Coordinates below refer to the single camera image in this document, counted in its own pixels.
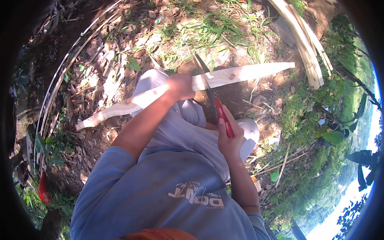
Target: red handle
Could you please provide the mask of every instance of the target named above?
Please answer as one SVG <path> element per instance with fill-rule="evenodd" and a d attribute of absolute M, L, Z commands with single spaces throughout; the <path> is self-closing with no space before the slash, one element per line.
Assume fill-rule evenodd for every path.
<path fill-rule="evenodd" d="M 231 124 L 229 123 L 227 117 L 224 114 L 223 105 L 221 104 L 220 99 L 218 97 L 214 97 L 214 103 L 218 111 L 218 118 L 224 119 L 225 129 L 227 130 L 228 137 L 233 138 L 235 135 L 233 134 Z"/>

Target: red plastic item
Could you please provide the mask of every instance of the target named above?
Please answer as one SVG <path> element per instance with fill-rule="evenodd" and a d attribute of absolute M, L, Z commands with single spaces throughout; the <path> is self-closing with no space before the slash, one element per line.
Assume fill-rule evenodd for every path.
<path fill-rule="evenodd" d="M 45 182 L 46 182 L 46 174 L 45 172 L 43 172 L 43 175 L 41 176 L 40 182 L 39 182 L 39 198 L 43 202 L 49 204 L 50 201 L 49 201 L 47 190 L 45 189 Z"/>
<path fill-rule="evenodd" d="M 217 97 L 214 97 L 214 103 L 215 103 L 217 111 L 218 111 L 218 118 L 224 119 L 225 128 L 227 130 L 228 137 L 233 138 L 235 135 L 233 134 L 231 124 L 229 123 L 227 117 L 224 114 L 223 105 L 221 104 L 220 99 Z"/>

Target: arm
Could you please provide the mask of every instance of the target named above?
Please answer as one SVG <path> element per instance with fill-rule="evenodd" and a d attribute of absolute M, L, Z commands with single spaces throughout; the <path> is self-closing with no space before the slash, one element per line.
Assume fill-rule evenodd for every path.
<path fill-rule="evenodd" d="M 229 166 L 232 198 L 245 212 L 260 213 L 260 203 L 257 189 L 240 158 L 240 148 L 243 143 L 244 129 L 240 128 L 227 107 L 224 105 L 223 110 L 235 135 L 234 138 L 229 138 L 227 136 L 224 120 L 220 118 L 218 121 L 218 147 Z"/>
<path fill-rule="evenodd" d="M 132 118 L 111 146 L 122 147 L 137 161 L 170 108 L 179 100 L 195 96 L 195 91 L 192 90 L 192 77 L 188 74 L 171 75 L 166 85 L 168 85 L 166 92 Z"/>

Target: hand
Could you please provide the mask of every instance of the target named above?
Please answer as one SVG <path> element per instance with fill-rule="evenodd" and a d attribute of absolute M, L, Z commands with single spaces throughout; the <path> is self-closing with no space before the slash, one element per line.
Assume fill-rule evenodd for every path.
<path fill-rule="evenodd" d="M 187 100 L 195 97 L 196 92 L 192 90 L 192 76 L 186 73 L 171 75 L 166 82 L 168 90 L 176 100 Z"/>
<path fill-rule="evenodd" d="M 218 120 L 218 149 L 228 162 L 233 161 L 234 159 L 240 159 L 240 148 L 243 144 L 244 129 L 237 124 L 228 108 L 224 105 L 223 111 L 234 134 L 233 138 L 228 137 L 224 119 L 220 118 Z"/>

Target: sky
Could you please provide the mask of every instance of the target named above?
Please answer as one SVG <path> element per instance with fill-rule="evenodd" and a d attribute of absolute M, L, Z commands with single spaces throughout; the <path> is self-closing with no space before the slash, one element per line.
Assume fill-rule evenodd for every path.
<path fill-rule="evenodd" d="M 376 98 L 379 98 L 380 91 L 379 91 L 379 84 L 377 82 L 376 73 L 375 74 L 375 96 Z M 380 125 L 379 125 L 379 119 L 380 119 L 380 112 L 378 111 L 377 107 L 374 106 L 373 108 L 373 114 L 372 114 L 372 122 L 371 122 L 371 130 L 369 133 L 368 138 L 368 146 L 367 150 L 372 150 L 372 152 L 377 151 L 377 147 L 375 144 L 375 137 L 380 132 Z M 363 167 L 363 174 L 364 177 L 366 177 L 370 170 L 368 168 Z M 346 193 L 344 196 L 341 197 L 340 203 L 334 208 L 334 211 L 328 215 L 328 217 L 325 219 L 325 221 L 322 224 L 317 225 L 311 232 L 309 232 L 306 235 L 307 240 L 331 240 L 340 230 L 341 226 L 337 225 L 337 220 L 340 215 L 342 215 L 343 209 L 350 204 L 351 201 L 361 201 L 361 197 L 367 193 L 367 197 L 369 196 L 369 193 L 371 192 L 371 188 L 373 185 L 368 186 L 367 189 L 364 189 L 363 191 L 359 192 L 359 183 L 358 179 L 356 178 L 354 181 L 351 182 L 351 184 L 348 186 L 348 188 L 345 190 Z"/>

